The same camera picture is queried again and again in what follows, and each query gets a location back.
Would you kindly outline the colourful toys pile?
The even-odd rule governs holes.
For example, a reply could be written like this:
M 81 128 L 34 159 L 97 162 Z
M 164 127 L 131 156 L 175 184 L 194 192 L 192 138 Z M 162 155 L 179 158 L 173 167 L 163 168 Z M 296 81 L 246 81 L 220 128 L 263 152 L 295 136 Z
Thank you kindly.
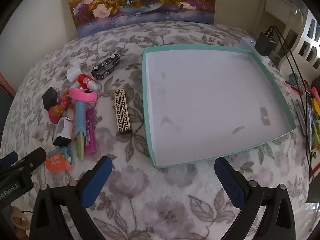
M 314 98 L 307 81 L 294 72 L 289 74 L 289 86 L 300 99 L 294 101 L 294 107 L 298 114 L 300 127 L 306 137 L 309 154 L 310 177 L 317 172 L 316 160 L 319 160 L 319 105 Z

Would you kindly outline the magenta lead refill case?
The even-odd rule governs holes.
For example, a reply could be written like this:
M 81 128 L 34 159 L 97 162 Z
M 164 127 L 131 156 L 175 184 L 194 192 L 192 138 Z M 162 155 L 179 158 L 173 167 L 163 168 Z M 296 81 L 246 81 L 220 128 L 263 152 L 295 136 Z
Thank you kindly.
M 95 132 L 94 132 L 94 109 L 86 110 L 86 136 L 85 136 L 85 155 L 95 154 L 97 151 Z

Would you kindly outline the red white glue bottle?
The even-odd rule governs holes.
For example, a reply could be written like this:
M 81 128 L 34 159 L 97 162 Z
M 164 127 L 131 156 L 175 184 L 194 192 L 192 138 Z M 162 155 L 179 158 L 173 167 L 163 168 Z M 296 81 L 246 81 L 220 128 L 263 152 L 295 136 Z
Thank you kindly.
M 98 84 L 87 74 L 80 74 L 77 77 L 79 85 L 88 90 L 97 91 L 99 89 Z

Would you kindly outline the black plugged power adapter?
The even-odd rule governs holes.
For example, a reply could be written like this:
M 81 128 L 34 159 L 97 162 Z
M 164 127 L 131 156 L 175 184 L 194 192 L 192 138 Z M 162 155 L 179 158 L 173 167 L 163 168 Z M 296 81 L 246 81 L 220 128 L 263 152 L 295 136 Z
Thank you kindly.
M 269 56 L 275 46 L 276 42 L 273 38 L 268 37 L 265 33 L 260 33 L 254 48 L 261 56 Z

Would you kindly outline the orange tape measure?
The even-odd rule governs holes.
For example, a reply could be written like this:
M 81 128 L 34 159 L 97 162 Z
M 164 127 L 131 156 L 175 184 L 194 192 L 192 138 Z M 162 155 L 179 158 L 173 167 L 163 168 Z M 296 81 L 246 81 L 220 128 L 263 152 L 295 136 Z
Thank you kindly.
M 46 157 L 45 167 L 54 173 L 71 170 L 74 167 L 72 150 L 63 146 L 50 151 Z

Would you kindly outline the white charger cube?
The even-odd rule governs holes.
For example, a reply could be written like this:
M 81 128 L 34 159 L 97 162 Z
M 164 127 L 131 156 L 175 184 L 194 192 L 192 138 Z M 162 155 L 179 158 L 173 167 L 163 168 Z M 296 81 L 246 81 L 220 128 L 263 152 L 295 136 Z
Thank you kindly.
M 77 80 L 80 74 L 82 74 L 80 66 L 72 66 L 67 70 L 66 77 L 70 83 L 73 83 L 75 80 Z

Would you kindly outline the floral grey white blanket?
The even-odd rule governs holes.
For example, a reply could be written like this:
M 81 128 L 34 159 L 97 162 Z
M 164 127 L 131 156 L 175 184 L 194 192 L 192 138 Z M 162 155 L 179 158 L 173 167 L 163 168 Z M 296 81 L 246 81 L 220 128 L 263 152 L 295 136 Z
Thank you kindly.
M 121 62 L 102 82 L 94 104 L 98 151 L 69 172 L 36 169 L 34 188 L 24 195 L 34 206 L 42 184 L 63 186 L 82 177 L 102 155 L 114 170 L 88 213 L 107 239 L 220 239 L 238 215 L 214 173 L 212 161 L 157 169 L 145 138 L 142 103 L 143 50 L 166 44 L 215 44 L 237 47 L 244 30 L 225 25 L 186 22 L 142 23 L 76 39 L 44 57 L 23 80 L 10 108 L 1 155 L 31 152 L 34 140 L 53 149 L 55 126 L 44 110 L 42 95 L 49 87 L 64 92 L 66 73 L 79 65 L 89 71 L 112 53 Z M 114 91 L 125 89 L 131 132 L 119 134 Z

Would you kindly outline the teal shallow box tray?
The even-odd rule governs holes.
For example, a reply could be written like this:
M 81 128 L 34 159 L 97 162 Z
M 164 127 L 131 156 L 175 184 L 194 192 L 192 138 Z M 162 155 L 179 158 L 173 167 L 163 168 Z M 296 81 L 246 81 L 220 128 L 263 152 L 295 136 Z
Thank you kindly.
M 158 168 L 249 150 L 296 128 L 275 79 L 250 50 L 146 48 L 142 86 L 146 141 Z

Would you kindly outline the floral painting canvas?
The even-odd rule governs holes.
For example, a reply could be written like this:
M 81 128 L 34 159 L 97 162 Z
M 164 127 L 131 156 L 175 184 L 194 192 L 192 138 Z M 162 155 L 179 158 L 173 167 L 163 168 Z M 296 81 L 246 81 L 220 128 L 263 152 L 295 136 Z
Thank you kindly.
M 125 25 L 213 23 L 216 0 L 68 0 L 79 37 Z

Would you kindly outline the black toy car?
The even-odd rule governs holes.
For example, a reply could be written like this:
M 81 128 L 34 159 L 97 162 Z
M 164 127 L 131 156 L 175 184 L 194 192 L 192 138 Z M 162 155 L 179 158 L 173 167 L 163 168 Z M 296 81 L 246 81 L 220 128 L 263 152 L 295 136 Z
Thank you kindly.
M 96 80 L 103 80 L 114 72 L 119 62 L 120 56 L 118 54 L 111 54 L 105 61 L 93 67 L 91 75 Z

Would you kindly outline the pink orange doll figure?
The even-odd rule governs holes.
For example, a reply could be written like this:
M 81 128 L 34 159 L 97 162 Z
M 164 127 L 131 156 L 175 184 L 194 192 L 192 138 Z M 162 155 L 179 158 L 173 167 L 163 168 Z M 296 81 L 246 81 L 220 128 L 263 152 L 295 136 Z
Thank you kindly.
M 74 104 L 71 103 L 71 98 L 69 97 L 69 89 L 67 89 L 60 95 L 57 105 L 50 108 L 50 121 L 54 124 L 57 124 L 69 108 L 74 109 Z

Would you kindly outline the pink wristband watch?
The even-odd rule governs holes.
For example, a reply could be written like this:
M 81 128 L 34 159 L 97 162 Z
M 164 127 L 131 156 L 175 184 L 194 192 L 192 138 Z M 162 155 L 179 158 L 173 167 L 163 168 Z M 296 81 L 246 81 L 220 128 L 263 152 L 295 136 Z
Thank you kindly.
M 82 88 L 70 88 L 68 95 L 71 99 L 87 103 L 95 103 L 98 98 L 96 92 Z

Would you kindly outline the white smart watch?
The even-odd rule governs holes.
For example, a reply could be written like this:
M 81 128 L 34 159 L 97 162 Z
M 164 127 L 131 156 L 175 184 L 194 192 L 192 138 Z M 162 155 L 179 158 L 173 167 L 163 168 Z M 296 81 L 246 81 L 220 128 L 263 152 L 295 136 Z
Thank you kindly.
M 62 117 L 55 129 L 53 145 L 57 147 L 68 146 L 72 141 L 73 123 L 68 117 Z

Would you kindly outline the black charger adapter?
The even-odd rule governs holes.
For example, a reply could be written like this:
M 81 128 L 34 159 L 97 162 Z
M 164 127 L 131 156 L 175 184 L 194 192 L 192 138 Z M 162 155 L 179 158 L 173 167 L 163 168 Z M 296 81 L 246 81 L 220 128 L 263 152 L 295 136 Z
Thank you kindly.
M 42 96 L 44 109 L 49 111 L 52 107 L 57 105 L 57 91 L 53 87 L 49 87 Z

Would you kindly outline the white power strip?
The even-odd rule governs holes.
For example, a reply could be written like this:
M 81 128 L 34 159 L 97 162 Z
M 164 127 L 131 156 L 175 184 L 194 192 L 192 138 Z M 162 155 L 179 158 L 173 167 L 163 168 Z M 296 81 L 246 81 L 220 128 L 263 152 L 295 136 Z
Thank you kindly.
M 257 57 L 259 57 L 259 59 L 261 60 L 261 62 L 264 64 L 264 65 L 267 65 L 269 62 L 270 62 L 270 58 L 268 56 L 261 56 L 258 51 L 255 49 L 255 40 L 251 39 L 251 38 L 248 38 L 248 37 L 243 37 L 241 40 L 240 40 L 240 43 L 239 43 L 239 47 L 241 49 L 245 49 L 245 50 L 250 50 L 252 51 L 253 53 L 255 53 L 255 55 L 257 55 Z

